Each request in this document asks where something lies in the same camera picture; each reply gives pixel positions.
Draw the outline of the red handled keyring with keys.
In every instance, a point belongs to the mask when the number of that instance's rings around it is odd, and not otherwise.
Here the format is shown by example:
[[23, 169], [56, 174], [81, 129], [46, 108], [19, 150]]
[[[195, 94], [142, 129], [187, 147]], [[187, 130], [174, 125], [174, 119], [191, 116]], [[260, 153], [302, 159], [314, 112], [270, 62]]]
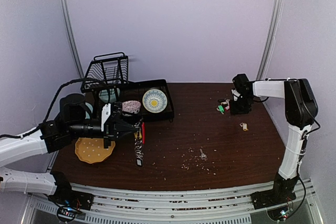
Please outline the red handled keyring with keys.
[[144, 144], [144, 122], [140, 120], [136, 125], [136, 132], [134, 133], [134, 153], [135, 153], [135, 160], [136, 165], [138, 167], [143, 166], [143, 144]]

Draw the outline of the green tagged key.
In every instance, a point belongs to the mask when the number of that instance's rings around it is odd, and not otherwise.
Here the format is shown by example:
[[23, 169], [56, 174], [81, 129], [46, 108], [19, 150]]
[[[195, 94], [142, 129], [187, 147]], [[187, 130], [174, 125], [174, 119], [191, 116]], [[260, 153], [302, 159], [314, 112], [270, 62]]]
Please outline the green tagged key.
[[223, 108], [222, 105], [218, 105], [218, 106], [217, 106], [217, 111], [219, 111], [221, 114], [224, 114], [224, 113], [225, 113], [225, 109]]

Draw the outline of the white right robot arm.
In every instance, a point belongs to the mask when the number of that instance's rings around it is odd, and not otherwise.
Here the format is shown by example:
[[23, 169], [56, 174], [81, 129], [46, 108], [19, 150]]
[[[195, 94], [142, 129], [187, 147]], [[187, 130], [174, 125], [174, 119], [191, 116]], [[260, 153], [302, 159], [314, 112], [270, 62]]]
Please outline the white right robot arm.
[[318, 105], [308, 79], [275, 79], [250, 81], [246, 74], [233, 77], [229, 101], [231, 115], [248, 114], [254, 98], [278, 98], [285, 102], [288, 140], [282, 163], [269, 192], [272, 203], [279, 204], [299, 180], [299, 169], [306, 153], [308, 136], [320, 128], [316, 120]]

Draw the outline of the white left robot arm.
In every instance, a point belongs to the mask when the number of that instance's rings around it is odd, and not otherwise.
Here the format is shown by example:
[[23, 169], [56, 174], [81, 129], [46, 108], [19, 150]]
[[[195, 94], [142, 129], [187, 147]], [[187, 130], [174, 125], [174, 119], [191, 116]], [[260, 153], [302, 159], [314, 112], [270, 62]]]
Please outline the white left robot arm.
[[8, 169], [6, 165], [56, 152], [81, 137], [101, 138], [103, 148], [107, 149], [113, 141], [141, 129], [142, 118], [124, 112], [120, 102], [105, 104], [97, 119], [86, 105], [85, 96], [79, 93], [60, 99], [59, 107], [54, 120], [44, 120], [18, 136], [1, 135], [2, 192], [40, 193], [71, 205], [76, 199], [75, 192], [63, 173], [28, 173]]

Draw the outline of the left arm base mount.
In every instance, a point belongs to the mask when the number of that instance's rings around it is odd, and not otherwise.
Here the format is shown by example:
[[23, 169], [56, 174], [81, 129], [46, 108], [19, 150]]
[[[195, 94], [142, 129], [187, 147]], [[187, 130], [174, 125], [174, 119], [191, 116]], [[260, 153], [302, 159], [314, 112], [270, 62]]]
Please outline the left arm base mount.
[[72, 222], [82, 214], [82, 210], [91, 209], [94, 200], [93, 194], [73, 190], [62, 172], [51, 172], [50, 174], [55, 180], [56, 190], [52, 195], [47, 195], [47, 198], [57, 206], [56, 216], [59, 221]]

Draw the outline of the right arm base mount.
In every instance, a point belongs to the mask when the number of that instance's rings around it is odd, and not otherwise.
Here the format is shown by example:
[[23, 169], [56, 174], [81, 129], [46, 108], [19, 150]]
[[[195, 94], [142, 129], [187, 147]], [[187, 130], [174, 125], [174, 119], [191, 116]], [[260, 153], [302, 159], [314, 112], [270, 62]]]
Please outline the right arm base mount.
[[[295, 185], [297, 182], [303, 186], [303, 198], [299, 205], [294, 207], [294, 200], [297, 199]], [[267, 210], [268, 217], [276, 222], [285, 222], [293, 217], [302, 207], [307, 196], [307, 189], [300, 175], [297, 174], [292, 179], [284, 179], [279, 174], [275, 175], [272, 189], [257, 191], [251, 194], [251, 202], [254, 209], [263, 209], [286, 204], [283, 207], [272, 208]]]

